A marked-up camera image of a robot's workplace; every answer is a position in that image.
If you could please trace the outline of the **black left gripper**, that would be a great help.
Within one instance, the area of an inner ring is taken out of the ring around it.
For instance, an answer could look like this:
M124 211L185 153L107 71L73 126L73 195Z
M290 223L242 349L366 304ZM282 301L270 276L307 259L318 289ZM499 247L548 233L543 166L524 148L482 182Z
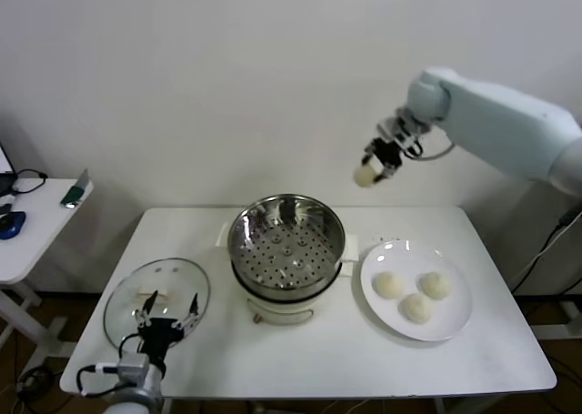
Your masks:
M194 295L188 315L182 320L175 318L150 319L150 312L156 298L157 291L155 290L134 314L138 334L142 339L138 352L146 354L151 364L164 365L169 348L183 339L184 330L193 330L199 321L198 294Z

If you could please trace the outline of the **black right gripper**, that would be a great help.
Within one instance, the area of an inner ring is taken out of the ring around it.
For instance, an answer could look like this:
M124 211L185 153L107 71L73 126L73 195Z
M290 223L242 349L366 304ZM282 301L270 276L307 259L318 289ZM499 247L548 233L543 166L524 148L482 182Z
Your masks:
M375 156L382 164L377 168L376 181L382 181L390 179L402 166L400 154L400 147L395 142L386 142L377 137L365 147L361 163L367 164Z

